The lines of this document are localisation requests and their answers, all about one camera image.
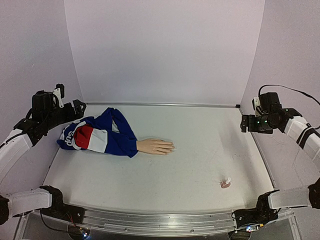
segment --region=blue jacket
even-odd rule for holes
[[[88,116],[65,127],[57,141],[60,147],[66,150],[84,150],[75,144],[73,137],[75,130],[85,124],[89,124],[95,130],[101,130],[100,132],[105,135],[105,138],[99,139],[106,141],[104,153],[130,158],[137,154],[137,138],[129,123],[119,110],[110,107],[97,118]]]

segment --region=white robotic arm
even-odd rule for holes
[[[32,108],[0,145],[0,184],[19,158],[50,129],[84,116],[86,105],[79,100],[73,101],[74,106],[63,104],[64,95],[64,86],[57,84],[54,91],[38,91],[32,97]],[[13,194],[0,193],[0,225],[9,218],[37,209],[46,210],[48,215],[63,215],[66,211],[72,215],[76,212],[73,218],[76,222],[79,222],[78,213],[83,212],[80,208],[64,204],[62,193],[51,186]]]
[[[279,129],[292,138],[320,170],[320,134],[317,128],[313,128],[295,109],[282,108],[276,92],[259,94],[259,97],[253,99],[252,104],[255,115],[242,115],[242,132],[248,130],[272,134],[273,129]],[[267,192],[259,196],[256,208],[239,209],[232,215],[236,219],[237,228],[240,229],[255,224],[265,225],[276,220],[278,209],[299,207],[320,209],[320,178],[310,186]]]

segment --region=metal edge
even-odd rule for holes
[[[241,108],[239,108],[239,111],[240,111],[241,115],[244,114],[244,112],[241,110]],[[271,184],[272,184],[273,188],[276,189],[277,188],[277,184],[276,184],[275,178],[274,178],[274,176],[273,176],[273,174],[271,172],[270,166],[269,166],[269,164],[267,162],[266,156],[265,156],[264,152],[262,151],[262,148],[260,147],[260,144],[259,144],[256,136],[254,135],[254,133],[250,132],[250,134],[251,134],[251,136],[253,138],[253,141],[254,141],[256,147],[258,148],[258,151],[259,151],[260,156],[261,156],[261,158],[263,160],[263,163],[264,163],[264,166],[266,168],[266,171],[267,171],[267,173],[269,175],[269,178],[271,180]]]
[[[294,216],[294,214],[295,213],[291,208],[282,208],[278,213],[278,220],[290,219]]]
[[[147,225],[145,224],[149,218],[145,218],[144,222],[136,221],[135,216],[131,214],[127,214],[124,212],[113,212],[113,211],[106,211],[105,213],[109,214],[121,214],[122,216],[126,216],[129,221],[125,220],[116,220],[116,219],[104,219],[98,218],[103,224],[92,224],[89,222],[77,224],[78,227],[86,228],[90,230],[96,230],[106,233],[113,233],[113,234],[122,234],[122,235],[131,235],[131,236],[145,236],[145,237],[192,237],[192,236],[207,236],[207,235],[214,235],[214,234],[221,234],[221,233],[228,233],[235,230],[235,220],[231,218],[231,214],[226,214],[228,219],[216,219],[206,221],[208,214],[173,214],[175,216],[182,216],[182,220],[185,220],[184,217],[186,215],[193,215],[196,216],[197,219],[201,219],[204,215],[204,219],[201,222],[201,225],[197,225],[197,222],[193,222],[190,224],[186,224],[183,222],[182,224],[179,223],[163,223],[161,220],[163,218],[157,218],[157,214],[151,214],[151,219],[153,220],[153,224]],[[32,214],[36,214],[40,216],[38,211],[33,212]],[[51,219],[60,223],[71,224],[68,221],[53,218],[50,216],[43,216],[44,218]]]
[[[231,212],[127,213],[86,209],[84,225],[109,233],[135,236],[203,236],[235,229]]]
[[[198,107],[235,109],[235,105],[193,104],[193,103],[156,103],[156,102],[86,102],[87,105],[98,106],[154,106],[154,107]]]
[[[28,220],[29,220],[29,215],[21,216],[19,218],[18,224],[14,232],[13,240],[20,240],[24,237]]]
[[[302,235],[299,229],[297,218],[295,213],[292,211],[292,216],[289,218],[292,236],[294,240],[302,240]]]
[[[50,165],[49,165],[49,167],[48,167],[48,169],[47,169],[47,171],[46,171],[46,173],[45,173],[45,176],[44,176],[44,178],[43,178],[43,180],[42,180],[41,186],[44,185],[45,180],[46,180],[46,178],[47,178],[47,176],[48,176],[48,174],[49,174],[50,168],[51,168],[51,166],[52,166],[52,163],[53,163],[54,160],[56,159],[56,156],[57,156],[59,150],[60,150],[60,147],[57,148],[57,150],[56,150],[56,152],[55,152],[55,154],[54,154],[54,156],[53,156],[53,159],[52,159],[52,161],[50,162]]]

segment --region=aluminum frame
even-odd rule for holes
[[[161,107],[200,107],[200,108],[237,108],[231,105],[186,104],[186,103],[139,103],[139,102],[88,102],[87,105],[110,106],[161,106]],[[255,136],[252,134],[258,147],[264,165],[269,173],[270,181],[275,187],[275,181],[270,168],[262,154]],[[56,218],[44,216],[59,222],[69,224]],[[278,213],[277,221],[289,219],[294,240],[301,240],[297,220],[291,208],[282,209]],[[20,240],[25,231],[28,216],[22,216],[15,232],[14,240]],[[105,211],[101,209],[85,208],[84,218],[79,227],[89,228],[108,233],[149,236],[149,237],[192,237],[236,230],[236,221],[231,212],[212,213],[130,213],[119,211]]]

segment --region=mannequin hand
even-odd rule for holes
[[[146,154],[167,155],[175,149],[173,142],[160,139],[145,139],[136,141],[136,149]]]

